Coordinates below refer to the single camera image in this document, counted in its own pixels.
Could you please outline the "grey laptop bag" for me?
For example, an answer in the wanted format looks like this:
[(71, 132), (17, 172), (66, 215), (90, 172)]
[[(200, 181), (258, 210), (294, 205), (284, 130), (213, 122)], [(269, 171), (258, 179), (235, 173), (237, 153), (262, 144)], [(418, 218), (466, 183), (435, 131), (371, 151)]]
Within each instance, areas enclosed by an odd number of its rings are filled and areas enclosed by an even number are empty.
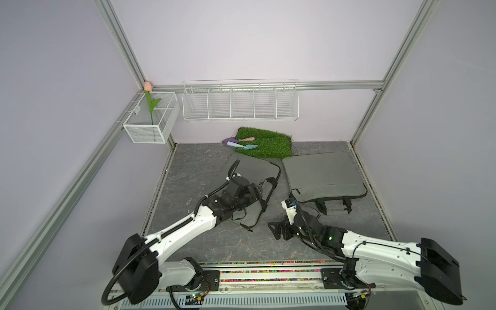
[(368, 193), (346, 152), (293, 156), (282, 163), (290, 196), (301, 204), (314, 203), (322, 214), (350, 214), (351, 201)]
[(227, 169), (236, 160), (240, 160), (240, 163), (235, 169), (235, 173), (254, 184), (259, 199), (248, 205), (243, 211), (236, 211), (231, 219), (252, 232), (267, 210), (269, 199), (278, 185), (281, 168), (270, 161), (236, 153), (229, 158), (226, 165)]

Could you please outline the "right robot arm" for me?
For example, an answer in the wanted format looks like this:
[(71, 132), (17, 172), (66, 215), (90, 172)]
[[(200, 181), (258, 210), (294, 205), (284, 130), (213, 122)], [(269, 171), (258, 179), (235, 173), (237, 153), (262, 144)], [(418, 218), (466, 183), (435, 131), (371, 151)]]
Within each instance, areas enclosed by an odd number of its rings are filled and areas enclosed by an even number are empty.
[(417, 289), (454, 306), (466, 301), (459, 262), (435, 240), (394, 242), (326, 226), (294, 199), (283, 201), (282, 208), (285, 219), (268, 223), (274, 237), (298, 238), (314, 251), (342, 263), (335, 283), (338, 288), (384, 285)]

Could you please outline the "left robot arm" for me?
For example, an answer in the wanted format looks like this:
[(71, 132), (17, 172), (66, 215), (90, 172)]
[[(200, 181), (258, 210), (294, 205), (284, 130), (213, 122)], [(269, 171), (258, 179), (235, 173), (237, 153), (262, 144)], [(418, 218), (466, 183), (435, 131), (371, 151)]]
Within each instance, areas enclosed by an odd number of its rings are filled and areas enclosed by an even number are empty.
[(147, 236), (134, 234), (125, 241), (105, 287), (104, 306), (128, 299), (138, 304), (164, 283), (196, 289), (204, 270), (191, 257), (177, 262), (168, 259), (179, 248), (222, 222), (237, 211), (259, 206), (260, 213), (277, 186), (279, 166), (256, 158), (236, 158), (223, 183), (199, 199), (194, 211), (173, 225)]

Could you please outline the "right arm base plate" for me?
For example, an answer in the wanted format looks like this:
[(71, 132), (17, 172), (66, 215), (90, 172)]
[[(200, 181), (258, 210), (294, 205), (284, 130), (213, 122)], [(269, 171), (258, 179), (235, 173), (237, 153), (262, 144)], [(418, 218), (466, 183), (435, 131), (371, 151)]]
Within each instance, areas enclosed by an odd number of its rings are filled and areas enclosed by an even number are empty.
[(366, 284), (356, 277), (355, 272), (344, 271), (339, 268), (323, 268), (321, 269), (322, 281), (324, 289), (373, 289), (376, 284)]

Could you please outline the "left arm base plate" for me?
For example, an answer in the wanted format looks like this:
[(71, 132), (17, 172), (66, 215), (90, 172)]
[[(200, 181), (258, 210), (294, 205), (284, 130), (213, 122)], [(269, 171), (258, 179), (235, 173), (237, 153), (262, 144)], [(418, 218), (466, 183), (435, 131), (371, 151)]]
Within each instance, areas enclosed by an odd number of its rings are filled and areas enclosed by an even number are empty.
[(207, 292), (218, 291), (220, 286), (220, 270), (206, 270), (195, 276), (187, 285), (174, 285), (173, 292)]

